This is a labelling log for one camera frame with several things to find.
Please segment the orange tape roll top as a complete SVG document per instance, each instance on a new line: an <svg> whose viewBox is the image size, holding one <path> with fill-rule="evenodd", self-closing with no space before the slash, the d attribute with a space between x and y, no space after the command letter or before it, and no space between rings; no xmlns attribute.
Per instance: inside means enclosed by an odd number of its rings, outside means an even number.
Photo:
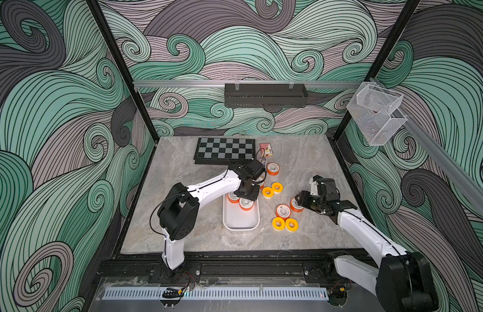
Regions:
<svg viewBox="0 0 483 312"><path fill-rule="evenodd" d="M280 172L280 166L275 162L270 162L266 167L267 173L271 176L277 176Z"/></svg>

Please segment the white storage box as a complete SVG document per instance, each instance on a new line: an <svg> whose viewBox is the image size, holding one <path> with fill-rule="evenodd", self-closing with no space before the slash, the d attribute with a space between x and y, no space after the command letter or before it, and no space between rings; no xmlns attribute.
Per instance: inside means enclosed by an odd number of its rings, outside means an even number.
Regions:
<svg viewBox="0 0 483 312"><path fill-rule="evenodd" d="M247 200L241 199L237 203L232 203L229 195L223 196L223 225L230 231L252 231L260 223L260 211L258 200L253 202L250 210L244 210L240 203Z"/></svg>

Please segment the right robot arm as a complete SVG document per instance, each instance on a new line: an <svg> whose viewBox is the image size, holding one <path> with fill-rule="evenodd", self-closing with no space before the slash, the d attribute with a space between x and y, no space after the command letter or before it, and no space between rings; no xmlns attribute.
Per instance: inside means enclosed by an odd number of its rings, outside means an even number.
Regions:
<svg viewBox="0 0 483 312"><path fill-rule="evenodd" d="M388 238L351 201L341 200L333 179L314 176L310 190L295 195L291 204L329 217L365 249L374 266L343 255L334 258L333 267L339 276L375 295L385 311L439 308L429 261Z"/></svg>

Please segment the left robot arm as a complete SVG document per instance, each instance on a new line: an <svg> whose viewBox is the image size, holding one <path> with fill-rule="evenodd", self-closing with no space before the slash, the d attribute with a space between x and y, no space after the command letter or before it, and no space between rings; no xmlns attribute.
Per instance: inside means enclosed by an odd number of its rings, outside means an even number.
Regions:
<svg viewBox="0 0 483 312"><path fill-rule="evenodd" d="M266 171L256 159L246 165L231 164L227 170L204 182L185 186L176 183L158 206L157 216L165 241L162 261L171 270L184 262L184 239L192 232L198 212L210 202L230 192L241 199L255 201L256 180Z"/></svg>

